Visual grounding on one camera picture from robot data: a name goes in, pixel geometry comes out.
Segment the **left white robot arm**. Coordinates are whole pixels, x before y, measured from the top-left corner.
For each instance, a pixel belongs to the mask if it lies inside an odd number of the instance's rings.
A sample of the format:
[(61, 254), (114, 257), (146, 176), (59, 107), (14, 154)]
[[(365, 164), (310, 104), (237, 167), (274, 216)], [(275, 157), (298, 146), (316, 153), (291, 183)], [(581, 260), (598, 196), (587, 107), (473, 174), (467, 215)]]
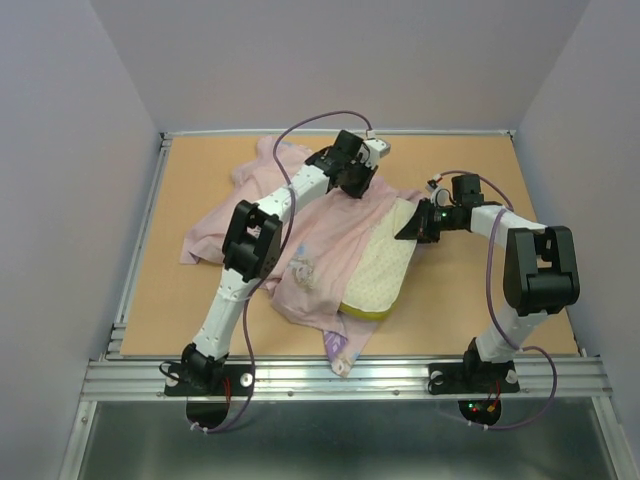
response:
[(293, 227), (294, 216), (335, 188), (360, 199), (379, 162), (391, 146), (368, 132), (364, 138), (342, 130), (333, 144), (308, 157), (292, 176), (278, 157), (281, 138), (272, 157), (284, 184), (255, 201), (234, 208), (223, 245), (223, 270), (206, 318), (181, 354), (183, 379), (199, 393), (220, 386), (235, 329), (248, 300), (276, 267)]

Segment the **pink cartoon pillowcase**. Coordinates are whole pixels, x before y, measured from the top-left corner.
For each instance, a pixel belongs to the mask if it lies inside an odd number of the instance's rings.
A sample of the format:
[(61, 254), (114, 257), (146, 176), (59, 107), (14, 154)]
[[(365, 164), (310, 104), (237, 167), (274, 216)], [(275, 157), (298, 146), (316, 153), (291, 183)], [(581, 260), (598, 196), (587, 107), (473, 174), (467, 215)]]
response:
[[(235, 206), (242, 200), (255, 202), (284, 184), (272, 157), (275, 141), (258, 142), (257, 158), (234, 171), (234, 192), (186, 234), (183, 263), (208, 261), (223, 270), (222, 245)], [(278, 147), (278, 157), (290, 176), (313, 153), (296, 145)], [(268, 291), (273, 308), (290, 322), (323, 333), (331, 368), (340, 376), (350, 373), (380, 322), (344, 314), (340, 304), (373, 228), (397, 198), (417, 206), (422, 195), (395, 189), (376, 172), (361, 199), (336, 188), (312, 201), (294, 216), (276, 267), (258, 287)]]

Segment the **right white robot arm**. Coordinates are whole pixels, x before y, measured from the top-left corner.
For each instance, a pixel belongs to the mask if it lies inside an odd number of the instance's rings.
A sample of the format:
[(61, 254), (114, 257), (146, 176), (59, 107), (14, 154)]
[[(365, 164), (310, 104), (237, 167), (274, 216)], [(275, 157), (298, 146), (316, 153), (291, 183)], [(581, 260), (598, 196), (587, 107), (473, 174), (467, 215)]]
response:
[(432, 395), (518, 391), (514, 359), (527, 351), (525, 341), (549, 316), (577, 302), (579, 275), (573, 235), (565, 226), (529, 221), (503, 197), (489, 201), (481, 187), (490, 180), (464, 170), (450, 170), (450, 188), (437, 174), (427, 183), (428, 197), (396, 234), (418, 244), (439, 241), (442, 233), (481, 235), (488, 249), (504, 250), (502, 289), (505, 304), (489, 300), (490, 326), (473, 338), (457, 363), (431, 363), (427, 390)]

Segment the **cream yellow pillow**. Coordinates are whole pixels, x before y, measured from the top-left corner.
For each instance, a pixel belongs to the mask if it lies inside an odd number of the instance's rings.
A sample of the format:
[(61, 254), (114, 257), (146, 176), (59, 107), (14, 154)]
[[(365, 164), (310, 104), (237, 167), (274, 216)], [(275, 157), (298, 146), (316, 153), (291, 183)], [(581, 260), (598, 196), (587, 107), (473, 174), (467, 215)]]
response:
[(397, 198), (373, 228), (347, 283), (340, 311), (367, 321), (386, 319), (398, 300), (416, 240), (395, 238), (415, 213), (416, 204)]

